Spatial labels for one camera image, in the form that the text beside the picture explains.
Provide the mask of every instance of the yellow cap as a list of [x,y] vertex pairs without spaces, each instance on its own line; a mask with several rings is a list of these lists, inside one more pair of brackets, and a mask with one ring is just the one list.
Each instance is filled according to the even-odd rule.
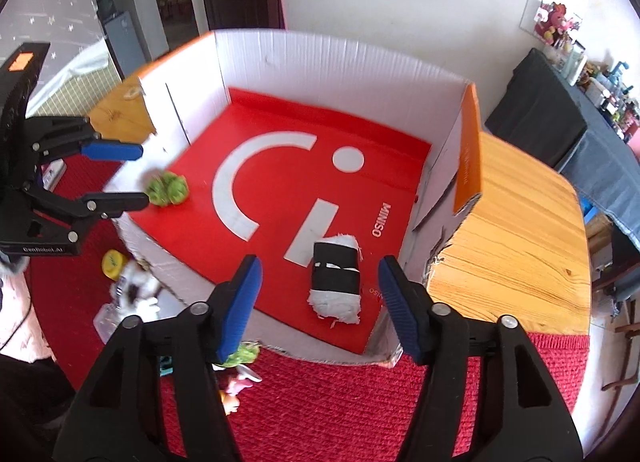
[[107,278],[111,278],[116,282],[126,261],[124,254],[115,249],[110,249],[102,258],[102,272]]

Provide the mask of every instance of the green vegetable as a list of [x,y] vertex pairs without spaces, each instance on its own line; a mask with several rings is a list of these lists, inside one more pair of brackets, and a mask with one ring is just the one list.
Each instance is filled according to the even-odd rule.
[[260,346],[257,343],[240,343],[238,350],[231,354],[224,364],[224,368],[233,368],[238,365],[248,365],[253,363],[260,353]]
[[159,176],[151,179],[145,193],[149,201],[160,207],[171,204],[181,204],[189,196],[187,179],[171,171],[163,171]]

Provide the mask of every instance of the wooden table top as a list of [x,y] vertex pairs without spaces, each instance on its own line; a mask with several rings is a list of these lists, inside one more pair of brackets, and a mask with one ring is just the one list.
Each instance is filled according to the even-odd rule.
[[[89,113],[104,138],[142,143],[154,131],[142,96],[124,95],[138,75]],[[590,264],[572,186],[513,146],[482,134],[484,191],[435,265],[429,292],[461,314],[513,314],[527,331],[587,334]]]

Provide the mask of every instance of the black cable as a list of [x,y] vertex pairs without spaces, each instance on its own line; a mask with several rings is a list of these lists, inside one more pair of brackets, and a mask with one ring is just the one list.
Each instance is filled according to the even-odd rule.
[[25,277],[24,283],[27,286],[27,291],[29,293],[29,309],[27,310],[27,314],[25,314],[24,317],[22,318],[22,321],[20,321],[20,323],[18,323],[18,326],[14,329],[14,331],[11,332],[9,339],[5,341],[4,344],[0,347],[0,352],[4,349],[5,346],[9,344],[9,341],[11,341],[14,338],[15,333],[18,330],[20,330],[20,327],[24,325],[24,322],[27,321],[29,314],[31,314],[31,310],[33,309],[33,297],[31,296],[31,262],[29,262],[29,265],[27,266],[27,268],[29,269],[29,283],[27,283],[26,277]]

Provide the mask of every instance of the dark gray tablecloth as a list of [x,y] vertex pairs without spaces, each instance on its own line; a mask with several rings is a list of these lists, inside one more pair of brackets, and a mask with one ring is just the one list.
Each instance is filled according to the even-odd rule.
[[577,87],[532,49],[487,128],[559,171],[640,249],[640,166]]

